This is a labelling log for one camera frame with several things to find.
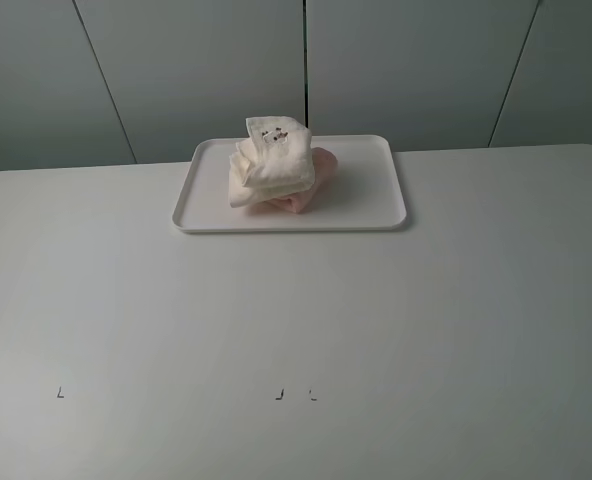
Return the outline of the pink towel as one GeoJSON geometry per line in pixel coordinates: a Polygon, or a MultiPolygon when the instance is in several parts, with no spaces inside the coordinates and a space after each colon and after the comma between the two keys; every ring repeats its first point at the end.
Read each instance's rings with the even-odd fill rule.
{"type": "Polygon", "coordinates": [[[309,188],[305,189],[304,184],[298,184],[259,189],[251,194],[244,205],[269,203],[289,213],[304,212],[318,192],[334,177],[338,167],[336,156],[320,147],[312,150],[312,162],[315,180],[309,188]]]}

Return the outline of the cream white towel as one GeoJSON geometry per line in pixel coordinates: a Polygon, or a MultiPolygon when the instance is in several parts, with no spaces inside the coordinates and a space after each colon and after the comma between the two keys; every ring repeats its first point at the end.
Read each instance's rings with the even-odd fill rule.
{"type": "Polygon", "coordinates": [[[286,116],[249,117],[248,137],[230,155],[228,200],[247,207],[310,189],[315,182],[312,133],[286,116]]]}

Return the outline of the white rectangular plastic tray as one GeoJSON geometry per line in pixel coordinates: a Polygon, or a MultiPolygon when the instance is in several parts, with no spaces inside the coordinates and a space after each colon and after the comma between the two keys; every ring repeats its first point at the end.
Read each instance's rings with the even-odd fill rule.
{"type": "Polygon", "coordinates": [[[230,156],[238,142],[211,139],[197,146],[172,213],[178,230],[191,234],[387,231],[405,222],[407,210],[393,155],[380,136],[315,136],[312,145],[333,153],[338,167],[299,214],[266,203],[230,206],[230,156]]]}

